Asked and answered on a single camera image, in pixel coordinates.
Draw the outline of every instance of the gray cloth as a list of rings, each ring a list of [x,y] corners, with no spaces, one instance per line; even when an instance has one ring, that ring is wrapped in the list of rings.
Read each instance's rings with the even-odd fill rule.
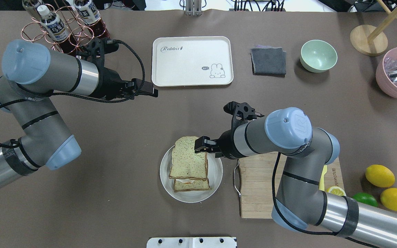
[[[286,52],[281,47],[259,45],[251,49],[254,75],[286,75]]]

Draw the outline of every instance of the metal handle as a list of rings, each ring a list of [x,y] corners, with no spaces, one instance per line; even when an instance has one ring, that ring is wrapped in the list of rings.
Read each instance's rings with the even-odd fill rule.
[[[240,160],[238,160],[238,159],[237,159],[237,165],[236,165],[235,168],[234,168],[233,182],[234,182],[234,188],[235,188],[235,190],[236,190],[237,193],[238,193],[238,197],[241,198],[241,193],[240,193],[240,190],[241,190],[241,180],[240,180],[240,190],[238,190],[237,186],[235,185],[235,171],[237,170],[237,168],[238,168],[238,173],[240,173]]]

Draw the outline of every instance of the bread slice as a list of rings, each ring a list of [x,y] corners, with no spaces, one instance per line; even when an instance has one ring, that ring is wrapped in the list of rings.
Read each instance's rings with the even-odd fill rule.
[[[184,136],[175,142],[170,179],[208,180],[207,153],[194,152],[196,139],[196,136]]]
[[[209,180],[191,180],[190,182],[181,182],[174,179],[174,192],[184,192],[192,190],[210,190]]]

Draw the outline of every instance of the bottle label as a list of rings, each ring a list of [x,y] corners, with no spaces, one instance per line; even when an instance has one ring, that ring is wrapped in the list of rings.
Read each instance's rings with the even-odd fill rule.
[[[62,20],[47,25],[46,28],[54,41],[63,41],[68,37],[68,30],[65,28],[65,23]]]
[[[101,18],[101,15],[99,14],[98,9],[96,8],[96,5],[94,5],[93,2],[85,6],[80,6],[77,8],[77,10],[82,20],[87,25],[94,24]]]

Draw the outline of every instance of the robotic arm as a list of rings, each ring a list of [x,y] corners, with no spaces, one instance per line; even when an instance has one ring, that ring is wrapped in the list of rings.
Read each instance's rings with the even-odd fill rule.
[[[263,115],[247,103],[230,102],[223,109],[233,115],[231,130],[218,139],[197,139],[195,152],[230,159],[272,151],[287,155],[272,211],[276,223],[305,233],[309,224],[323,226],[330,235],[397,248],[397,214],[318,189],[323,166],[338,157],[340,146],[333,135],[312,128],[302,110],[285,108],[258,119]]]
[[[48,98],[56,94],[88,96],[99,102],[122,102],[139,94],[158,96],[153,84],[121,80],[104,67],[104,54],[118,49],[116,40],[94,39],[80,57],[47,49],[41,44],[12,41],[2,60],[0,105],[11,112],[25,132],[18,140],[0,145],[0,188],[46,165],[58,169],[81,154],[81,149]]]

